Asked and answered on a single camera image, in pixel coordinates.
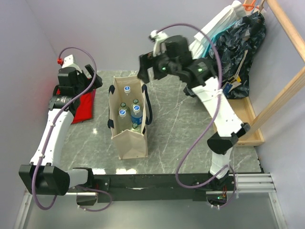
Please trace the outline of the blue label water bottle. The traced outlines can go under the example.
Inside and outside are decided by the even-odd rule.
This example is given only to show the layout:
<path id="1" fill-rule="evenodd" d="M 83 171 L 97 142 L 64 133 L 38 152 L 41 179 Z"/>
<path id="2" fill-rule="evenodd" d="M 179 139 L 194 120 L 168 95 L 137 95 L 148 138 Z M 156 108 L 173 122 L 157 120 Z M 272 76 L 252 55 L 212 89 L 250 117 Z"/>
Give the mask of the blue label water bottle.
<path id="1" fill-rule="evenodd" d="M 143 113 L 139 105 L 134 105 L 131 111 L 131 121 L 140 126 L 142 124 Z"/>

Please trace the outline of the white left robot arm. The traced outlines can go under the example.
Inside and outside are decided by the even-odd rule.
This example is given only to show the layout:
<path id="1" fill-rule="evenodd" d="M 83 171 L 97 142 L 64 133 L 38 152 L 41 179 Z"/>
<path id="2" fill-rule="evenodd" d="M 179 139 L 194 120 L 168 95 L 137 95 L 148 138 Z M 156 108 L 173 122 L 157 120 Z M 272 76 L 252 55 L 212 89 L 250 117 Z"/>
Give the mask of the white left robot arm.
<path id="1" fill-rule="evenodd" d="M 65 137 L 76 112 L 81 109 L 81 101 L 77 99 L 63 111 L 61 108 L 87 87 L 87 95 L 101 87 L 102 79 L 96 76 L 93 81 L 77 65 L 70 64 L 59 69 L 58 80 L 49 101 L 48 121 L 38 149 L 30 163 L 19 168 L 25 187 L 30 193 L 35 189 L 37 195 L 63 196 L 77 185 L 85 192 L 95 187 L 92 169 L 79 167 L 63 171 L 59 168 Z"/>

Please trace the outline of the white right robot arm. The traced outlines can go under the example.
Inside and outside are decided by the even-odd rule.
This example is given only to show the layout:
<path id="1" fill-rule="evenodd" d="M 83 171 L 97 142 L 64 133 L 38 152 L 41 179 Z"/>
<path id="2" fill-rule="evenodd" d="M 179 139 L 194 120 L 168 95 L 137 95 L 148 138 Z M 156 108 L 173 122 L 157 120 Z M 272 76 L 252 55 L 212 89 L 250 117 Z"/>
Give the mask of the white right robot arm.
<path id="1" fill-rule="evenodd" d="M 250 126 L 244 123 L 230 106 L 219 85 L 221 80 L 216 76 L 215 63 L 212 60 L 194 59 L 187 39 L 181 35 L 169 37 L 160 33 L 150 35 L 150 39 L 154 42 L 153 51 L 140 55 L 137 77 L 148 83 L 150 68 L 153 69 L 155 80 L 167 75 L 178 76 L 203 103 L 217 128 L 207 140 L 213 152 L 209 184 L 212 189 L 220 190 L 226 183 L 224 177 L 229 170 L 232 148 L 239 138 L 249 131 Z"/>

